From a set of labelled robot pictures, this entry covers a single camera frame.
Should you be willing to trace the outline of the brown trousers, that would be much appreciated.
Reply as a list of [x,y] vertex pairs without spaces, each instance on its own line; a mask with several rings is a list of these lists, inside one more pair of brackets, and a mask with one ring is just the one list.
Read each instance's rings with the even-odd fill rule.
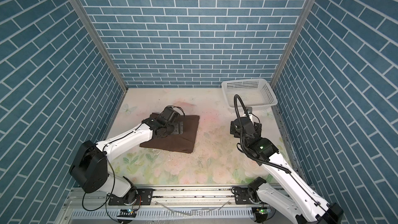
[[182,134],[173,134],[165,138],[151,139],[140,144],[143,148],[153,148],[172,152],[192,153],[199,127],[199,115],[185,115],[177,118],[183,123]]

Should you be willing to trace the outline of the white plastic laundry basket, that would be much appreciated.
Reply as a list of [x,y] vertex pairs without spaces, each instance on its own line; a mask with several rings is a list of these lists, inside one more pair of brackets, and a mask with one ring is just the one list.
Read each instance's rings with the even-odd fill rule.
[[224,81],[221,84],[225,103],[234,111],[234,95],[238,94],[246,107],[265,110],[278,104],[270,84],[262,78]]

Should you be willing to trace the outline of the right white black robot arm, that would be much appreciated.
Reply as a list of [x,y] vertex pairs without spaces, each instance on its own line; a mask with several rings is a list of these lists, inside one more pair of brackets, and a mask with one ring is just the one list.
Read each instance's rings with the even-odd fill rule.
[[343,209],[317,194],[288,165],[278,148],[269,139],[261,137],[259,123],[252,122],[249,117],[239,117],[231,122],[230,134],[239,139],[242,152],[285,190],[282,194],[258,177],[248,186],[252,201],[269,204],[294,224],[341,223]]

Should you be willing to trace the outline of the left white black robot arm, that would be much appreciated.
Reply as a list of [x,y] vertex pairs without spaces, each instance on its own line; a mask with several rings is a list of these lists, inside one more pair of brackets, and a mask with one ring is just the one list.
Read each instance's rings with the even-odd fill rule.
[[109,163],[142,143],[182,133],[182,121],[166,123],[147,118],[138,126],[114,138],[97,143],[86,141],[81,144],[69,173],[88,194],[102,191],[131,203],[135,200],[135,186],[129,179],[116,176]]

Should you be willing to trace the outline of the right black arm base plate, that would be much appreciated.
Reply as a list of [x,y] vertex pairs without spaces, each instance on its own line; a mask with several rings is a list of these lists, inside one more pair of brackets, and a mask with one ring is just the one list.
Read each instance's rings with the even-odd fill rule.
[[249,205],[259,204],[260,201],[256,196],[256,192],[252,188],[234,186],[231,188],[231,193],[234,195],[235,204]]

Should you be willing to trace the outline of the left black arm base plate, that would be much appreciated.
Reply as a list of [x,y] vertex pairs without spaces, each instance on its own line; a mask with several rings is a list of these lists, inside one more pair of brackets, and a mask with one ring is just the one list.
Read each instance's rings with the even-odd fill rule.
[[119,198],[114,195],[110,196],[108,205],[110,206],[139,206],[150,205],[152,201],[154,190],[152,188],[139,188],[136,190],[135,196],[131,203],[126,203],[124,198]]

